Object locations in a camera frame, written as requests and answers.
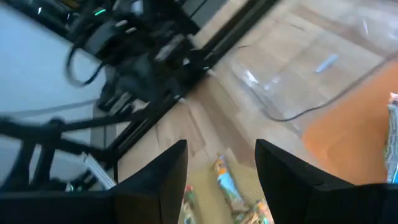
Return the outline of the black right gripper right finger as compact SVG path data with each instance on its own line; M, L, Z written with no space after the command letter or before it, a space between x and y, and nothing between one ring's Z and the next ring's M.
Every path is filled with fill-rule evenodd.
M398 184L353 185L264 139L254 153L275 224L398 224Z

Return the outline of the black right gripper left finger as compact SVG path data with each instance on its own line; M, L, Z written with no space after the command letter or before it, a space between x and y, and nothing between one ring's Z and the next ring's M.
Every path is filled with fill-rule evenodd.
M187 165L179 140L109 190L0 193L0 224L177 224Z

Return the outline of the peanut butter chocolate granola bar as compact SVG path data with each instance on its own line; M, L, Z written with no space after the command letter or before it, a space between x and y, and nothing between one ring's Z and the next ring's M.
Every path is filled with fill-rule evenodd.
M261 199L248 212L237 215L234 224L274 224L274 219L266 200Z
M233 213L246 212L246 206L239 190L235 186L234 179L229 172L226 160L223 155L218 156L213 164L217 183L224 194L224 197Z

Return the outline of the round woven straw placemat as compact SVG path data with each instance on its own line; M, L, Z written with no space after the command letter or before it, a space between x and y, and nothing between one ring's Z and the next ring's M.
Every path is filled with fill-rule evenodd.
M223 156L234 179L235 186L248 207L246 212L258 200L266 200L259 183L257 171L251 166L242 165L226 155ZM231 211L216 180L216 174L213 170L215 160L211 163L206 163L201 169L191 170L188 173L187 185L193 187L195 194L194 209L197 224L234 224L234 218L246 212L233 213ZM184 224L182 207L178 224Z

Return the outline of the clear plastic bin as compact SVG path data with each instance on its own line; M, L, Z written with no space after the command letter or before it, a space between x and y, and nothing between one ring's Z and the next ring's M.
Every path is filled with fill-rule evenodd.
M303 123L398 57L398 0L281 0L228 62L261 111Z

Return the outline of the silver metal bracket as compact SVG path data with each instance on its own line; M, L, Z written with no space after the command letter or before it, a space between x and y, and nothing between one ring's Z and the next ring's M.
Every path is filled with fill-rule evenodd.
M117 185L114 179L108 175L108 173L91 154L83 154L83 163L106 190L109 190Z

